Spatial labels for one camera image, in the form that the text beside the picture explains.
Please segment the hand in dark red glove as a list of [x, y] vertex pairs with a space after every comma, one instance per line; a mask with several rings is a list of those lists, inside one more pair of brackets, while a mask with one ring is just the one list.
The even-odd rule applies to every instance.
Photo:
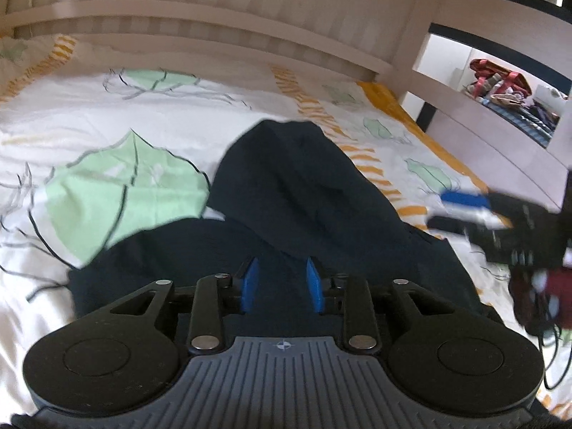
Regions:
[[510, 269], [514, 316], [529, 335], [571, 329], [571, 269]]

